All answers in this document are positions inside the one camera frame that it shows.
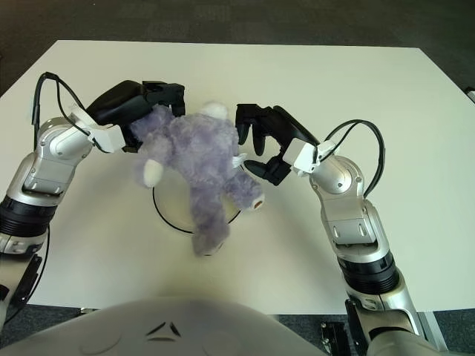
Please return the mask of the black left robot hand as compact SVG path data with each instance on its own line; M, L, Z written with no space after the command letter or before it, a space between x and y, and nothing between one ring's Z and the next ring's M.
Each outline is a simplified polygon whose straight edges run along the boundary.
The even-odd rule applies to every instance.
M100 126L117 125L125 140L124 152L138 152L142 142L134 137L131 125L152 112L155 105L171 108L175 116L186 113L185 87L177 83L125 80L97 97L86 109Z

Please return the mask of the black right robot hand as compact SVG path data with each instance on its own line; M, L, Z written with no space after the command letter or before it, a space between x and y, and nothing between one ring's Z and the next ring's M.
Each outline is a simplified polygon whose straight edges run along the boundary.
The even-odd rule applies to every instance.
M284 154L293 139L300 139L313 145L319 144L300 122L278 105L265 108L256 104L237 105L235 127L239 145L243 145L248 134L252 133L255 154L258 156L263 155L268 136L279 144L279 154L266 163L250 159L244 161L248 171L275 186L279 185L291 171L292 166L284 162Z

